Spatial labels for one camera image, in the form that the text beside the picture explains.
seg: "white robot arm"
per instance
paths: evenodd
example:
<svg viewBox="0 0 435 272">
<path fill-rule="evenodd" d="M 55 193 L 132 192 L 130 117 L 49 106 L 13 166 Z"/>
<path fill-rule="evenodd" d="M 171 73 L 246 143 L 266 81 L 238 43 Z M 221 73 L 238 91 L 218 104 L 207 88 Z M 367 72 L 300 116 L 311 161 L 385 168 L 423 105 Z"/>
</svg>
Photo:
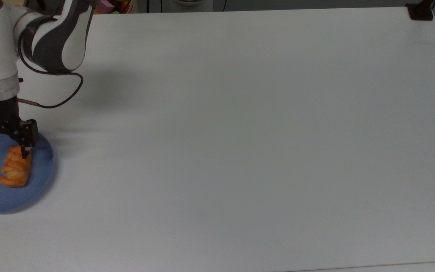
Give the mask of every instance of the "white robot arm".
<svg viewBox="0 0 435 272">
<path fill-rule="evenodd" d="M 21 145 L 23 157 L 39 137 L 35 120 L 19 118 L 18 51 L 48 73 L 70 73 L 83 62 L 96 3 L 66 0 L 61 17 L 54 19 L 0 0 L 0 133 Z"/>
</svg>

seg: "pastry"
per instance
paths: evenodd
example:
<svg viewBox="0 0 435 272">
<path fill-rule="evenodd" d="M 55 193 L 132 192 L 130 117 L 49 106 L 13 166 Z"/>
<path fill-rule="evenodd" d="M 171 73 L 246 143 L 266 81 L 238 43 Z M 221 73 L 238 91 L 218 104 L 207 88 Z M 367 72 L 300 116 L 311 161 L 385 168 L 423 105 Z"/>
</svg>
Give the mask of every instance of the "pastry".
<svg viewBox="0 0 435 272">
<path fill-rule="evenodd" d="M 26 184 L 31 168 L 31 153 L 26 159 L 21 156 L 21 147 L 11 146 L 6 154 L 5 164 L 1 167 L 0 183 L 7 187 L 17 188 Z"/>
</svg>

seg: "black clamp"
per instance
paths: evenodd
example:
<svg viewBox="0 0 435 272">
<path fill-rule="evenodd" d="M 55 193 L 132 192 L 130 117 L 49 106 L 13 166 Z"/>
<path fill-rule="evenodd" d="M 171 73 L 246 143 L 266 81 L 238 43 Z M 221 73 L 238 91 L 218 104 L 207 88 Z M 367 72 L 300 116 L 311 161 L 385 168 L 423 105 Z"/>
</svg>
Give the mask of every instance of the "black clamp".
<svg viewBox="0 0 435 272">
<path fill-rule="evenodd" d="M 432 21 L 434 15 L 430 5 L 434 0 L 423 0 L 419 4 L 406 4 L 409 16 L 414 21 Z"/>
</svg>

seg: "floor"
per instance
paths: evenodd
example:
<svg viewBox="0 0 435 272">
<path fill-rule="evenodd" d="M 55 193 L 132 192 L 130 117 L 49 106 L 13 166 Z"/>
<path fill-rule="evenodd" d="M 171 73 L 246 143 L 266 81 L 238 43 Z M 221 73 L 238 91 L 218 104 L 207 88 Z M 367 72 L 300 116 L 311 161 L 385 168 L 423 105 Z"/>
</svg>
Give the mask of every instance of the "floor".
<svg viewBox="0 0 435 272">
<path fill-rule="evenodd" d="M 164 12 L 170 12 L 172 0 L 149 0 L 150 12 L 160 12 L 161 3 Z M 41 9 L 36 0 L 28 0 L 28 7 L 43 14 L 52 14 L 58 7 L 60 0 L 45 0 L 47 7 Z M 214 10 L 243 11 L 243 10 L 282 10 L 282 9 L 313 9 L 313 8 L 359 8 L 359 7 L 387 7 L 404 6 L 406 3 L 418 3 L 420 0 L 214 0 Z M 147 0 L 138 0 L 140 10 L 146 12 Z"/>
</svg>

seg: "table surface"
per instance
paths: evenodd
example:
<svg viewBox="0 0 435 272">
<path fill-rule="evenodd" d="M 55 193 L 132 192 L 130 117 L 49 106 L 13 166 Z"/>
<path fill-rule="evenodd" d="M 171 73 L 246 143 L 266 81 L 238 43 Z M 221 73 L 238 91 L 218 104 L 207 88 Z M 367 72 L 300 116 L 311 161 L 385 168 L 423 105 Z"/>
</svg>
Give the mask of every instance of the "table surface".
<svg viewBox="0 0 435 272">
<path fill-rule="evenodd" d="M 78 79 L 22 65 L 20 98 Z M 95 16 L 80 93 L 21 105 L 50 189 L 0 272 L 435 261 L 435 21 L 406 8 Z"/>
</svg>

